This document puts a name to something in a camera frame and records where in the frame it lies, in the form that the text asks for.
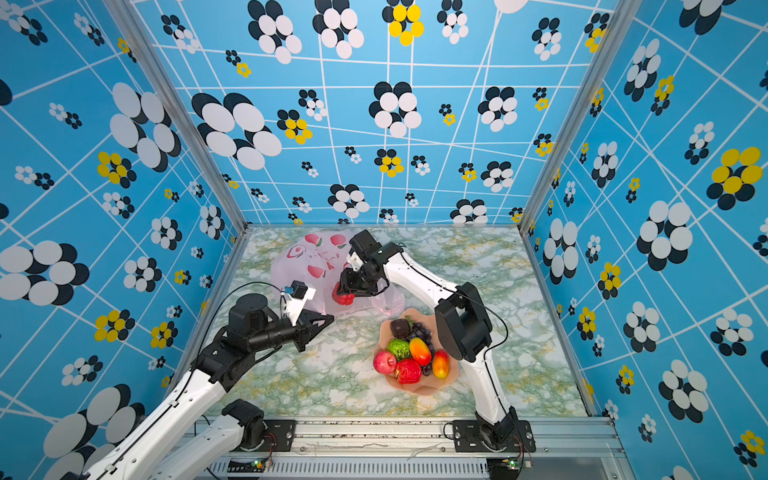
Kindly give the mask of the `red pomegranate fruit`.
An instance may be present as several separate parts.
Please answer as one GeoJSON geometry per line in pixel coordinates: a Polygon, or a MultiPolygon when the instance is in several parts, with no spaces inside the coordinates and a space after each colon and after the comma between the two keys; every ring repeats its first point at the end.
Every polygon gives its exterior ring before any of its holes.
{"type": "Polygon", "coordinates": [[[354,303],[355,295],[352,293],[340,293],[337,288],[332,291],[332,300],[341,306],[351,306],[354,303]]]}

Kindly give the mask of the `pink plastic bag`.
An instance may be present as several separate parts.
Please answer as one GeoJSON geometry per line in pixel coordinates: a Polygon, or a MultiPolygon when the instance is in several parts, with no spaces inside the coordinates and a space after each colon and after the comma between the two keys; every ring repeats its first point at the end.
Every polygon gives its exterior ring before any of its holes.
{"type": "Polygon", "coordinates": [[[299,280],[315,288],[316,294],[308,307],[319,313],[340,318],[360,312],[385,318],[400,315],[405,310],[405,298],[395,286],[375,297],[355,298],[351,306],[341,306],[332,300],[341,272],[349,266],[347,254],[355,233],[354,229],[302,233],[272,261],[270,281],[278,287],[288,287],[299,280]]]}

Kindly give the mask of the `red orange mango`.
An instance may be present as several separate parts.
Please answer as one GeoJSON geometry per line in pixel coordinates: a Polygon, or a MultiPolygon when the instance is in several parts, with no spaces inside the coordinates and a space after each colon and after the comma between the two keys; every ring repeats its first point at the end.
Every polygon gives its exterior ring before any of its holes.
{"type": "Polygon", "coordinates": [[[411,339],[409,342],[409,350],[411,357],[419,366],[427,366],[431,364],[432,352],[423,339],[419,337],[411,339]]]}

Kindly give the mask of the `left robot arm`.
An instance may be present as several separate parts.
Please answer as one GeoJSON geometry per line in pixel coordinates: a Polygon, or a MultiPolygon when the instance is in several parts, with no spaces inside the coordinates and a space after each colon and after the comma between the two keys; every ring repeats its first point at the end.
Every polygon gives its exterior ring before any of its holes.
{"type": "Polygon", "coordinates": [[[124,384],[100,391],[85,410],[62,418],[48,433],[44,451],[55,463],[47,478],[193,479],[238,448],[275,451],[278,441],[263,411],[245,400],[227,405],[192,440],[178,442],[252,367],[286,344],[304,351],[333,323],[333,316],[305,303],[287,295],[275,313],[261,294],[240,297],[227,324],[151,413],[131,402],[124,384]]]}

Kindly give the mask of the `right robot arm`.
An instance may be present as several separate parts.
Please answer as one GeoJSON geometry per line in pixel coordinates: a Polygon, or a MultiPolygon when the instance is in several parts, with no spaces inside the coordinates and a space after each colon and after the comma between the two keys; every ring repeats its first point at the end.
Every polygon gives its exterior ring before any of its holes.
{"type": "Polygon", "coordinates": [[[367,230],[356,233],[349,245],[338,293],[374,297],[396,284],[431,307],[441,346],[459,362],[472,388],[483,442],[493,451],[514,442],[525,449],[526,434],[493,361],[491,311],[477,288],[443,279],[418,264],[402,246],[381,244],[367,230]]]}

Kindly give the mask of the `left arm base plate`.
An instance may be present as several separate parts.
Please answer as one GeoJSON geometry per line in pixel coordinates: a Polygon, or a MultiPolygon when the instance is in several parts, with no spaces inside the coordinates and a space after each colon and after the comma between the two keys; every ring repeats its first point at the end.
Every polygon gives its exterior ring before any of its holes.
{"type": "Polygon", "coordinates": [[[233,452],[289,452],[292,448],[297,422],[293,419],[267,419],[236,424],[243,432],[233,452]]]}

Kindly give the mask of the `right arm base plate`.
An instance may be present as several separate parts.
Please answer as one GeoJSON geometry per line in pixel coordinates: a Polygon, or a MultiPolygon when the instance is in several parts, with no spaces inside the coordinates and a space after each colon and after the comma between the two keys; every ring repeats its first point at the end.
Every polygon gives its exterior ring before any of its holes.
{"type": "Polygon", "coordinates": [[[454,420],[451,422],[451,433],[454,448],[457,453],[534,453],[537,450],[531,424],[519,420],[512,433],[503,441],[489,442],[490,435],[483,434],[481,422],[475,420],[454,420]]]}

